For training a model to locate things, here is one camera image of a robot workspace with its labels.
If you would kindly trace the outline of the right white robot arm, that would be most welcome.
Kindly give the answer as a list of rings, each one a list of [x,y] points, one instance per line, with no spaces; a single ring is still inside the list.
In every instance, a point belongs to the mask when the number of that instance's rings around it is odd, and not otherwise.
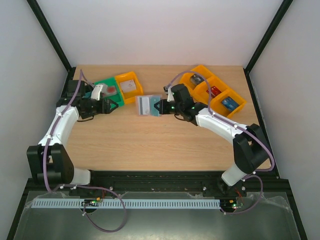
[[[236,183],[257,171],[266,160],[274,165],[262,129],[257,124],[247,126],[214,112],[202,102],[195,102],[187,87],[178,84],[167,89],[167,98],[154,103],[161,115],[181,116],[183,121],[212,131],[227,140],[233,147],[234,163],[221,175],[218,191],[229,196]]]

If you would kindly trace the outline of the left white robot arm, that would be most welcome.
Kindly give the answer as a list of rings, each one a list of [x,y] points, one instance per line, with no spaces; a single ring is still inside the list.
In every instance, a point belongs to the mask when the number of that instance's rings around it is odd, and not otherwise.
[[[70,80],[56,103],[54,119],[37,145],[26,152],[33,182],[50,184],[88,185],[91,171],[76,168],[66,145],[77,122],[106,115],[119,107],[109,95],[117,89],[106,83],[86,84],[83,80]]]

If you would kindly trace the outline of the teal credit card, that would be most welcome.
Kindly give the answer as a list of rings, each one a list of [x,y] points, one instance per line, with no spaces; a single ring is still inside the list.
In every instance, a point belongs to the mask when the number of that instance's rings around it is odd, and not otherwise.
[[[152,95],[149,97],[149,115],[153,117],[159,117],[160,113],[156,109],[155,105],[161,100],[160,95]]]

